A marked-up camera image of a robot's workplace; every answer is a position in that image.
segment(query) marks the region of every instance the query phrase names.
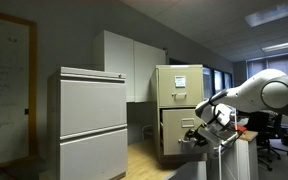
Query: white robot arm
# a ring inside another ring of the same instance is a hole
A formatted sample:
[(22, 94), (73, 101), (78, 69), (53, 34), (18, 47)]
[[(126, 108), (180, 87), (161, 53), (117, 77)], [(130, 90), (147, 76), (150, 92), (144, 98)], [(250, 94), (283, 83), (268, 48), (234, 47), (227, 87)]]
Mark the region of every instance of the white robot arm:
[(214, 143), (214, 146), (225, 146), (234, 141), (236, 136), (228, 139), (220, 136), (222, 132), (229, 132), (231, 107), (248, 113), (272, 110), (288, 116), (288, 75), (279, 70), (266, 69), (242, 85), (225, 89), (199, 103), (195, 112), (205, 124), (197, 129), (198, 134)]

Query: drawer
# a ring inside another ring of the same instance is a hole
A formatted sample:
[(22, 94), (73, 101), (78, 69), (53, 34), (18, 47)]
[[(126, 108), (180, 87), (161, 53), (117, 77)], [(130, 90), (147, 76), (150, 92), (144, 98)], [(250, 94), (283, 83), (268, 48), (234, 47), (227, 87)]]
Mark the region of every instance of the drawer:
[(59, 179), (107, 180), (127, 170), (127, 130), (60, 144)]
[(203, 100), (202, 67), (158, 71), (159, 106), (196, 106)]
[(125, 88), (124, 83), (62, 80), (60, 135), (126, 124)]
[(195, 115), (194, 109), (163, 110), (164, 155), (181, 155), (207, 152), (208, 146), (192, 148), (194, 143), (179, 143), (189, 129), (198, 128), (203, 122)]

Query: fluorescent light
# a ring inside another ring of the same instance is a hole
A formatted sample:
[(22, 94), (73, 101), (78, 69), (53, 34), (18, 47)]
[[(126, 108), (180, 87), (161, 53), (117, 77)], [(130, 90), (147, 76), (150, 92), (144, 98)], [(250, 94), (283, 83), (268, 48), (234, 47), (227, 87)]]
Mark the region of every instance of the fluorescent light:
[(280, 49), (285, 49), (285, 48), (288, 48), (288, 43), (265, 47), (265, 48), (262, 48), (262, 50), (265, 52), (269, 52), (269, 51), (275, 51), (275, 50), (280, 50)]
[(265, 24), (288, 16), (288, 2), (276, 5), (273, 8), (256, 12), (245, 17), (251, 27)]

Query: filing cabinet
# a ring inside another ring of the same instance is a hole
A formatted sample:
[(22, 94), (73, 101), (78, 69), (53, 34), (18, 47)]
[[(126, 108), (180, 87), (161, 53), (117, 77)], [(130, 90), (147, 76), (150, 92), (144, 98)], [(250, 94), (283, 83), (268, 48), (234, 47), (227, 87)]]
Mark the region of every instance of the filing cabinet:
[(208, 146), (185, 139), (203, 121), (195, 115), (203, 101), (202, 65), (158, 65), (151, 80), (156, 100), (154, 140), (158, 159), (166, 162), (206, 160)]

